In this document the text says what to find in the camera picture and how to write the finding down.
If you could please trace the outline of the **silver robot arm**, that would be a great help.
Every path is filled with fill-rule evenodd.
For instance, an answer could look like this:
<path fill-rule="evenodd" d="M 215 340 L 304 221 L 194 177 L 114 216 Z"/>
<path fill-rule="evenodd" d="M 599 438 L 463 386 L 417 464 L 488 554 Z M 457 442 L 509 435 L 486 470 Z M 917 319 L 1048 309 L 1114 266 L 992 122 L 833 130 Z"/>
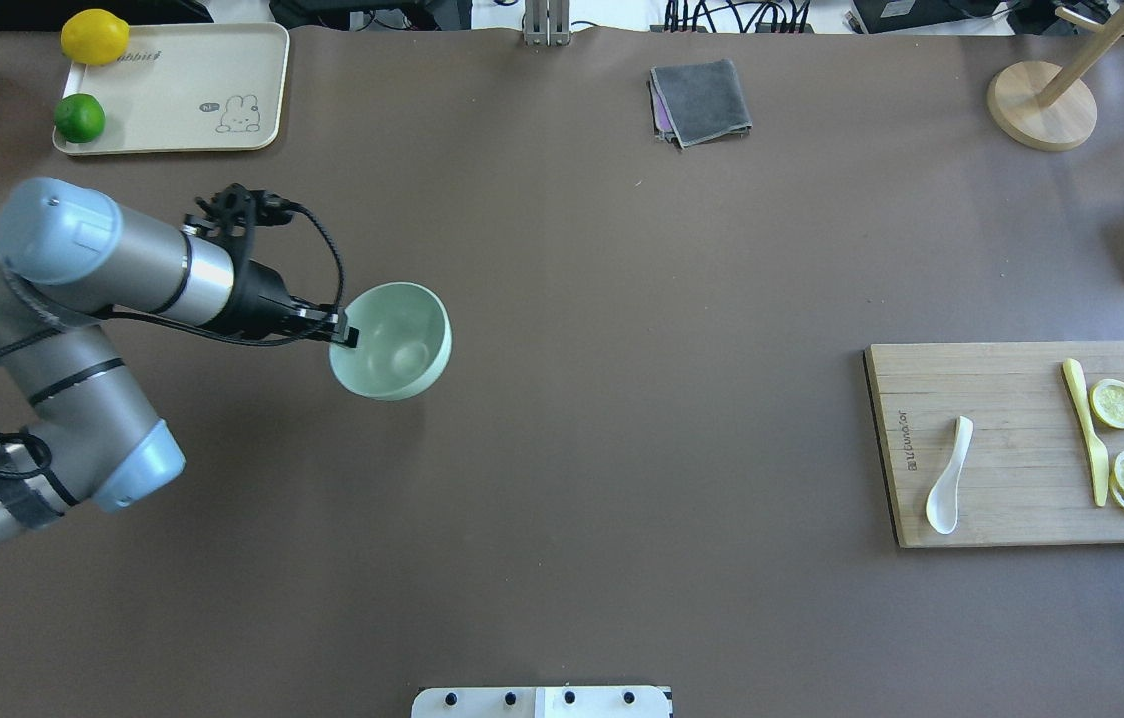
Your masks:
<path fill-rule="evenodd" d="M 102 324 L 251 347 L 353 347 L 342 298 L 316 305 L 252 258 L 262 226 L 309 209 L 234 183 L 171 226 L 99 191 L 31 178 L 0 212 L 0 369 L 34 419 L 0 431 L 0 544 L 92 502 L 118 511 L 185 466 Z"/>

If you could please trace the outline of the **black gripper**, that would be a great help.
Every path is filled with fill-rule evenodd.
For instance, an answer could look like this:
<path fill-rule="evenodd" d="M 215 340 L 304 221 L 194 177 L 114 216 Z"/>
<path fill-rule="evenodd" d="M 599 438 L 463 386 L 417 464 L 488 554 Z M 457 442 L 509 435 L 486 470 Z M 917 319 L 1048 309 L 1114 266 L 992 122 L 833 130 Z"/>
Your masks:
<path fill-rule="evenodd" d="M 256 229 L 292 222 L 292 201 L 233 183 L 210 199 L 197 198 L 194 203 L 201 218 L 190 224 L 202 228 L 205 239 L 225 251 L 232 269 L 223 310 L 203 325 L 203 330 L 238 340 L 294 336 L 351 349 L 359 346 L 360 330 L 347 321 L 346 310 L 338 305 L 306 306 L 289 294 L 274 269 L 252 260 Z"/>

